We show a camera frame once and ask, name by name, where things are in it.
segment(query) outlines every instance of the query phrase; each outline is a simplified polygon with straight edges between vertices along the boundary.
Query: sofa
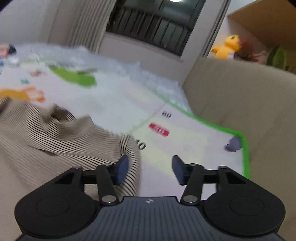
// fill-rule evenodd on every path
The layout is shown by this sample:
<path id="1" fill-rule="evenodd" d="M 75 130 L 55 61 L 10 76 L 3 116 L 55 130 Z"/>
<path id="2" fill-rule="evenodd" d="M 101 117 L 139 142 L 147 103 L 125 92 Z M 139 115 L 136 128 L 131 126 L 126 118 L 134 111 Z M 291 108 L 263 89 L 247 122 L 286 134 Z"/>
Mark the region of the sofa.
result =
<path id="1" fill-rule="evenodd" d="M 296 75 L 250 62 L 199 58 L 183 89 L 195 115 L 241 132 L 251 180 L 286 207 L 279 230 L 296 238 Z"/>

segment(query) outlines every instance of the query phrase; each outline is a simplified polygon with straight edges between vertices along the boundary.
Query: striped fabric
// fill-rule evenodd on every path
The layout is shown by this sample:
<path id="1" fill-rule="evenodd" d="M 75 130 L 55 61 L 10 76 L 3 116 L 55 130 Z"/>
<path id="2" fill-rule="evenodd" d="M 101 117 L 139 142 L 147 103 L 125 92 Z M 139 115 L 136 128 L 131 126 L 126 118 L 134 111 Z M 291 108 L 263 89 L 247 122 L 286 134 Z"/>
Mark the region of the striped fabric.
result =
<path id="1" fill-rule="evenodd" d="M 82 45 L 98 53 L 115 3 L 116 0 L 81 1 L 67 45 Z"/>
<path id="2" fill-rule="evenodd" d="M 26 194 L 72 166 L 94 169 L 129 156 L 129 170 L 119 197 L 135 196 L 139 188 L 139 151 L 130 135 L 114 135 L 93 124 L 90 117 L 75 119 L 53 106 L 48 110 L 29 102 L 0 100 L 0 240 L 20 234 L 14 207 Z M 86 193 L 97 199 L 96 185 Z"/>

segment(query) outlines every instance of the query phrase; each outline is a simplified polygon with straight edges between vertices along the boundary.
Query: beige curtain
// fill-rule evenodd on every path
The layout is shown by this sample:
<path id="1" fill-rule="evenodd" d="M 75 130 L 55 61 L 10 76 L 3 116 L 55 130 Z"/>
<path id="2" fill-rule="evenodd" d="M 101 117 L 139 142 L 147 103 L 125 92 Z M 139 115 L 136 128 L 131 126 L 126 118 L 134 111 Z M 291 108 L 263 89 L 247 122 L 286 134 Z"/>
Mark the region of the beige curtain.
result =
<path id="1" fill-rule="evenodd" d="M 83 0 L 76 14 L 67 45 L 85 46 L 98 53 L 116 0 Z"/>

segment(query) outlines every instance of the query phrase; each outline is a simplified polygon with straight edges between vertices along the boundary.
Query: beige striped cloth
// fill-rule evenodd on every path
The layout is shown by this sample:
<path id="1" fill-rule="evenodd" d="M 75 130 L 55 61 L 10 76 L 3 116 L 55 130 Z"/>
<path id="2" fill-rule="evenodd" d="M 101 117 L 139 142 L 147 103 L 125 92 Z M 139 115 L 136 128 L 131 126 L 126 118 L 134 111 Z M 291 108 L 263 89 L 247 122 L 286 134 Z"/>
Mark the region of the beige striped cloth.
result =
<path id="1" fill-rule="evenodd" d="M 139 150 L 131 135 L 114 135 L 89 116 L 75 119 L 58 106 L 45 110 L 4 98 L 0 111 L 0 241 L 21 235 L 14 219 L 16 203 L 72 166 L 94 169 L 126 154 L 128 174 L 116 191 L 119 197 L 137 195 Z M 97 198 L 96 185 L 86 193 Z"/>

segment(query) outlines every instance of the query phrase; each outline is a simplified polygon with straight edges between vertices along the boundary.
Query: red label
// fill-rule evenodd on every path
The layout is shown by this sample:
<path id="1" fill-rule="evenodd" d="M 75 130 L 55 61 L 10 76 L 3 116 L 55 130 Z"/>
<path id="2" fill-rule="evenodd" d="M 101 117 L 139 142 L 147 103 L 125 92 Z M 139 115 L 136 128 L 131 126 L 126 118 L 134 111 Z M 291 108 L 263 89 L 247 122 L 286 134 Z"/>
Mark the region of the red label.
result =
<path id="1" fill-rule="evenodd" d="M 157 132 L 158 134 L 161 134 L 164 137 L 167 137 L 168 134 L 170 133 L 169 130 L 162 128 L 161 126 L 159 126 L 155 123 L 151 123 L 149 125 L 149 128 L 152 129 L 153 131 Z"/>

